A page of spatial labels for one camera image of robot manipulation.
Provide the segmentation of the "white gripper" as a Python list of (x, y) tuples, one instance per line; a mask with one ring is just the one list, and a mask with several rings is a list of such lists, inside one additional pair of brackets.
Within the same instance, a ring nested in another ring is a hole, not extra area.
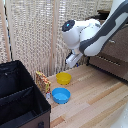
[(73, 68), (82, 56), (83, 54), (81, 52), (72, 50), (66, 57), (65, 62), (70, 68)]

